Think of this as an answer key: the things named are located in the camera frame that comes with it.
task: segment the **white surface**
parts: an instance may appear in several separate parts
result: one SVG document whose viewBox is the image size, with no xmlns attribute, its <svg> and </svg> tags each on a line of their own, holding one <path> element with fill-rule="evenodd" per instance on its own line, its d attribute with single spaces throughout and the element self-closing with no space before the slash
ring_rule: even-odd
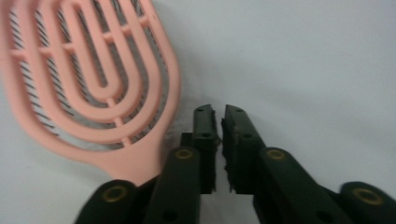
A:
<svg viewBox="0 0 396 224">
<path fill-rule="evenodd" d="M 396 198 L 396 3 L 155 0 L 183 75 L 172 133 L 192 110 L 244 108 L 268 146 L 288 150 L 319 184 L 375 185 Z M 72 223 L 103 172 L 27 136 L 0 93 L 0 223 Z M 258 223 L 251 199 L 203 197 L 201 223 Z"/>
</svg>

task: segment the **black plastic part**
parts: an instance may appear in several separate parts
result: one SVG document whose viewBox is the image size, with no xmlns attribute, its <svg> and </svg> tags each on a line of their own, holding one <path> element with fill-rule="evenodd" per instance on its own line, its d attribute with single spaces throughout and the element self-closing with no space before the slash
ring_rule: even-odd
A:
<svg viewBox="0 0 396 224">
<path fill-rule="evenodd" d="M 199 222 L 199 161 L 200 154 L 192 147 L 180 147 L 168 154 L 143 223 Z"/>
<path fill-rule="evenodd" d="M 201 194 L 210 194 L 216 190 L 216 153 L 219 143 L 215 111 L 212 106 L 203 105 L 196 108 L 193 131 L 181 135 L 180 145 L 194 147 L 201 154 Z"/>
<path fill-rule="evenodd" d="M 238 194 L 253 194 L 256 172 L 254 161 L 265 147 L 247 113 L 236 106 L 226 105 L 223 129 L 225 170 L 231 189 Z"/>
<path fill-rule="evenodd" d="M 82 208 L 76 224 L 121 224 L 131 221 L 137 188 L 129 181 L 105 183 Z"/>
<path fill-rule="evenodd" d="M 341 187 L 338 202 L 356 223 L 396 224 L 396 202 L 371 185 L 346 183 Z"/>
<path fill-rule="evenodd" d="M 260 151 L 254 205 L 261 223 L 353 223 L 287 151 Z"/>
</svg>

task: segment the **hairbrush head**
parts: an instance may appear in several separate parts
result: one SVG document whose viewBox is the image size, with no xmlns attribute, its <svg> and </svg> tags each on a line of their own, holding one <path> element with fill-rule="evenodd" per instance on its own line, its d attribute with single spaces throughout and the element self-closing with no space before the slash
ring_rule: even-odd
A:
<svg viewBox="0 0 396 224">
<path fill-rule="evenodd" d="M 149 0 L 0 0 L 0 65 L 46 148 L 141 185 L 160 172 L 177 59 Z"/>
</svg>

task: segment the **screw hole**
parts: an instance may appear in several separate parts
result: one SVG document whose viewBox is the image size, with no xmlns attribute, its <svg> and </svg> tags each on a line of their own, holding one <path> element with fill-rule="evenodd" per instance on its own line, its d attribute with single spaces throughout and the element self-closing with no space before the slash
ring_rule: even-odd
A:
<svg viewBox="0 0 396 224">
<path fill-rule="evenodd" d="M 245 133 L 242 136 L 244 136 L 244 138 L 251 138 L 253 135 L 251 135 L 250 133 Z"/>
<path fill-rule="evenodd" d="M 163 220 L 167 222 L 176 221 L 178 218 L 178 213 L 175 210 L 165 210 L 163 211 Z"/>
<path fill-rule="evenodd" d="M 317 217 L 320 221 L 322 221 L 324 223 L 333 223 L 334 222 L 334 218 L 332 217 L 332 215 L 330 215 L 327 212 L 318 211 Z"/>
</svg>

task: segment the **brass screw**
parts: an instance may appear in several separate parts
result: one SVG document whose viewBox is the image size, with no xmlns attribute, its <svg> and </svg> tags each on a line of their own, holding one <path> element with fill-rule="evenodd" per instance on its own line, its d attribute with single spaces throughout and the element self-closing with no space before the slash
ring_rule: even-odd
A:
<svg viewBox="0 0 396 224">
<path fill-rule="evenodd" d="M 370 205 L 381 205 L 384 203 L 384 199 L 381 196 L 369 189 L 353 189 L 352 193 L 356 198 Z"/>
<path fill-rule="evenodd" d="M 103 194 L 103 200 L 107 203 L 115 203 L 124 198 L 128 193 L 128 189 L 124 186 L 117 185 L 107 189 Z"/>
<path fill-rule="evenodd" d="M 190 150 L 187 150 L 187 149 L 181 149 L 181 150 L 179 150 L 179 151 L 176 152 L 176 157 L 177 157 L 178 159 L 181 159 L 181 160 L 189 159 L 189 158 L 191 158 L 193 155 L 194 155 L 194 154 L 193 154 Z"/>
<path fill-rule="evenodd" d="M 286 157 L 285 153 L 283 153 L 282 151 L 277 150 L 277 149 L 272 149 L 272 150 L 267 151 L 267 155 L 271 159 L 276 160 L 276 161 L 284 160 Z"/>
</svg>

